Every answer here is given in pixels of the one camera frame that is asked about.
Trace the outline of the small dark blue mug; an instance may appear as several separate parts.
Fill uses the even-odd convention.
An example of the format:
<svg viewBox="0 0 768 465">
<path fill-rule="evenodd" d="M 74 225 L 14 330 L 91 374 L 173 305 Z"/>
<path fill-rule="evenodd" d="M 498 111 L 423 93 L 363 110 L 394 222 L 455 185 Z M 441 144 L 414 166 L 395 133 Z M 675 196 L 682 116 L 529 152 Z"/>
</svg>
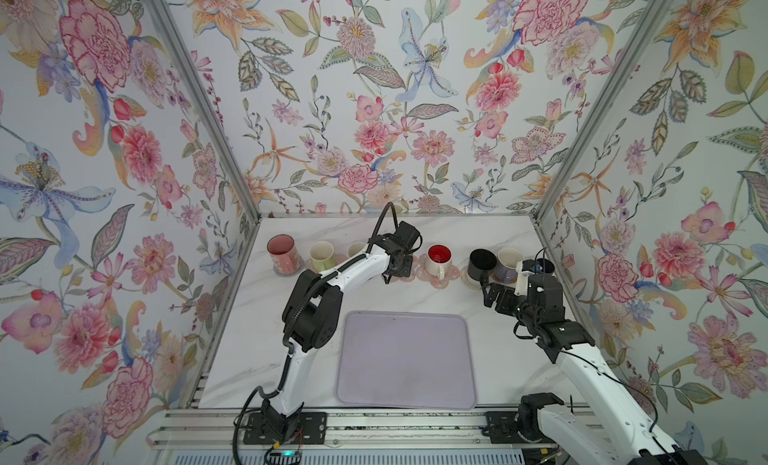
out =
<svg viewBox="0 0 768 465">
<path fill-rule="evenodd" d="M 535 272 L 553 275 L 555 273 L 555 265 L 546 258 L 538 258 L 535 260 Z"/>
</svg>

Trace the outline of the pink flower coaster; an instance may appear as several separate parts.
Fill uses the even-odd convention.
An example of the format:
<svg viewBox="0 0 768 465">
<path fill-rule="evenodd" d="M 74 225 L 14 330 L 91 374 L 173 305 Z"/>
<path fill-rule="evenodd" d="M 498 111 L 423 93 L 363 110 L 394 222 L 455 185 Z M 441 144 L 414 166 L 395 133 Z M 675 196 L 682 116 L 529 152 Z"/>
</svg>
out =
<svg viewBox="0 0 768 465">
<path fill-rule="evenodd" d="M 410 283 L 416 279 L 418 270 L 419 270 L 419 259 L 416 256 L 412 256 L 409 274 L 404 277 L 397 277 L 397 280 L 400 282 Z"/>
<path fill-rule="evenodd" d="M 440 263 L 434 261 L 428 254 L 423 254 L 415 260 L 418 280 L 429 283 L 433 288 L 444 289 L 451 281 L 460 277 L 459 269 L 448 261 Z"/>
<path fill-rule="evenodd" d="M 348 257 L 346 255 L 334 254 L 332 257 L 324 260 L 315 260 L 310 258 L 308 261 L 307 269 L 320 278 L 329 277 L 331 280 L 337 278 L 340 272 L 337 268 L 343 264 Z"/>
</svg>

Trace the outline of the lilac mug white inside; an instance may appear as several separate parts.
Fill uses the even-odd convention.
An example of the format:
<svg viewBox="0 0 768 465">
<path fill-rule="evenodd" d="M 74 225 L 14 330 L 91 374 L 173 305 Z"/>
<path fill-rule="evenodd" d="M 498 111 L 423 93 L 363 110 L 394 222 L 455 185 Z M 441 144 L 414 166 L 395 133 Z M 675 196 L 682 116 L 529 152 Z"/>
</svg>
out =
<svg viewBox="0 0 768 465">
<path fill-rule="evenodd" d="M 517 265 L 524 260 L 523 254 L 514 248 L 503 248 L 496 257 L 497 265 L 493 271 L 495 280 L 506 285 L 515 283 L 518 277 Z"/>
</svg>

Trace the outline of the white embroidered round coaster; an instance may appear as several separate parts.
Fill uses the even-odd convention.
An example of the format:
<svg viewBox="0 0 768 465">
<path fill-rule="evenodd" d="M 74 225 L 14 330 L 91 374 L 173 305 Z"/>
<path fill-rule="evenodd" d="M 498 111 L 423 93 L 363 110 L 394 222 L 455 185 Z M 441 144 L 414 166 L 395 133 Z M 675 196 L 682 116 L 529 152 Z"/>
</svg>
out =
<svg viewBox="0 0 768 465">
<path fill-rule="evenodd" d="M 465 266 L 460 270 L 460 279 L 462 283 L 470 290 L 481 291 L 482 285 L 479 281 L 472 279 L 468 274 L 468 267 Z"/>
</svg>

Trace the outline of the red inside white mug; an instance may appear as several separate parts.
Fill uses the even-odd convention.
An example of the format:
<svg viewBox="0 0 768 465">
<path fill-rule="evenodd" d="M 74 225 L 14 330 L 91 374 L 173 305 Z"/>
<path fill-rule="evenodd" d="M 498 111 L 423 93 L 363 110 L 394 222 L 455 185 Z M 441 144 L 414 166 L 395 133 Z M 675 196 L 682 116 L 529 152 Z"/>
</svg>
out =
<svg viewBox="0 0 768 465">
<path fill-rule="evenodd" d="M 444 280 L 452 266 L 452 252 L 442 244 L 432 245 L 426 255 L 426 272 L 437 280 Z"/>
</svg>

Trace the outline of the cream mug pink handle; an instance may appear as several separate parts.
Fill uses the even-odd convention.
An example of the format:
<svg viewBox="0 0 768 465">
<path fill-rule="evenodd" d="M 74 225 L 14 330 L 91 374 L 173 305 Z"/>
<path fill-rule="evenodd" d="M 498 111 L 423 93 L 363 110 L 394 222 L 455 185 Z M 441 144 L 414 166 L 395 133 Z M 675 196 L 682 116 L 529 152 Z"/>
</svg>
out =
<svg viewBox="0 0 768 465">
<path fill-rule="evenodd" d="M 358 255 L 364 254 L 367 248 L 367 244 L 365 242 L 355 242 L 353 243 L 347 250 L 348 257 L 353 258 Z"/>
</svg>

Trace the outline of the black mug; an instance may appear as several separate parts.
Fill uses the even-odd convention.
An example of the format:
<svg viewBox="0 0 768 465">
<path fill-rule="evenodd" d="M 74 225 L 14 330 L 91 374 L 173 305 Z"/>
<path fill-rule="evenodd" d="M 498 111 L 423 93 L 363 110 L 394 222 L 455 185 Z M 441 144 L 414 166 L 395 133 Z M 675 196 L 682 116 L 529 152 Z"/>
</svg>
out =
<svg viewBox="0 0 768 465">
<path fill-rule="evenodd" d="M 467 266 L 468 277 L 481 287 L 490 283 L 490 276 L 497 266 L 496 255 L 486 249 L 475 249 L 469 255 Z"/>
</svg>

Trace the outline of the green mug white inside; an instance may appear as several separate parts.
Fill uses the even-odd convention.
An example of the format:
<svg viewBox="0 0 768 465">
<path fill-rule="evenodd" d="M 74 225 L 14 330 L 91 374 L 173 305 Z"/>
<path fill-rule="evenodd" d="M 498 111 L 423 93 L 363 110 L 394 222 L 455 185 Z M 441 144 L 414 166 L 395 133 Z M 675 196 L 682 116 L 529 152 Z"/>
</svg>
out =
<svg viewBox="0 0 768 465">
<path fill-rule="evenodd" d="M 334 246 L 327 241 L 317 241 L 309 249 L 309 258 L 324 260 L 335 254 Z"/>
</svg>

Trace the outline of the grey round knitted coaster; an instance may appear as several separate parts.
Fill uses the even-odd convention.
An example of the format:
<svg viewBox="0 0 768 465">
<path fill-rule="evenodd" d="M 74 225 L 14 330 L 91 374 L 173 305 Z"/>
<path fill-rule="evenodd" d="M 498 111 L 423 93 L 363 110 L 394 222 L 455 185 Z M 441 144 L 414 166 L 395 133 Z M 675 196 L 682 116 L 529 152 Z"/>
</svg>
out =
<svg viewBox="0 0 768 465">
<path fill-rule="evenodd" d="M 306 266 L 305 266 L 304 262 L 300 262 L 295 269 L 293 269 L 292 271 L 288 271 L 288 272 L 285 272 L 283 269 L 281 269 L 280 267 L 278 267 L 276 265 L 273 266 L 273 272 L 278 277 L 281 277 L 281 278 L 288 278 L 288 277 L 296 276 L 299 273 L 301 273 L 302 271 L 304 271 L 305 269 L 306 269 Z"/>
</svg>

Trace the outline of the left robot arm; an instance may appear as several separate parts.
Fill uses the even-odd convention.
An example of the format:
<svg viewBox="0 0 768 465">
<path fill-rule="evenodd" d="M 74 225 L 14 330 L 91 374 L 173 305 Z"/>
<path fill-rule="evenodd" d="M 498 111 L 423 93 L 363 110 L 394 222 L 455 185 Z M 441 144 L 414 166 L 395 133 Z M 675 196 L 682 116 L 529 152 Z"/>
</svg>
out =
<svg viewBox="0 0 768 465">
<path fill-rule="evenodd" d="M 344 295 L 374 278 L 389 283 L 394 277 L 408 277 L 422 243 L 421 233 L 400 221 L 392 233 L 375 228 L 366 247 L 341 264 L 299 275 L 282 314 L 286 359 L 280 380 L 271 392 L 257 389 L 262 399 L 259 416 L 275 438 L 285 440 L 299 429 L 305 382 L 316 351 L 337 330 Z"/>
</svg>

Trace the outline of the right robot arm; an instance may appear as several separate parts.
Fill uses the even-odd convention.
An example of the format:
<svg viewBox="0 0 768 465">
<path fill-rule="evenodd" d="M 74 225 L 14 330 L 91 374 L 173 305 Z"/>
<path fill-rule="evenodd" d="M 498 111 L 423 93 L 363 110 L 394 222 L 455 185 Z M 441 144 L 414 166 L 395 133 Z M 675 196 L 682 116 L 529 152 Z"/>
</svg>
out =
<svg viewBox="0 0 768 465">
<path fill-rule="evenodd" d="M 536 444 L 552 442 L 578 464 L 703 464 L 695 449 L 684 449 L 658 427 L 658 412 L 646 412 L 636 401 L 638 391 L 620 381 L 586 329 L 566 316 L 557 278 L 520 267 L 513 286 L 490 280 L 495 260 L 472 265 L 469 277 L 478 282 L 486 307 L 516 319 L 532 340 L 576 387 L 605 434 L 579 420 L 570 405 L 553 393 L 521 398 L 511 418 L 490 418 L 490 436 L 513 434 Z"/>
</svg>

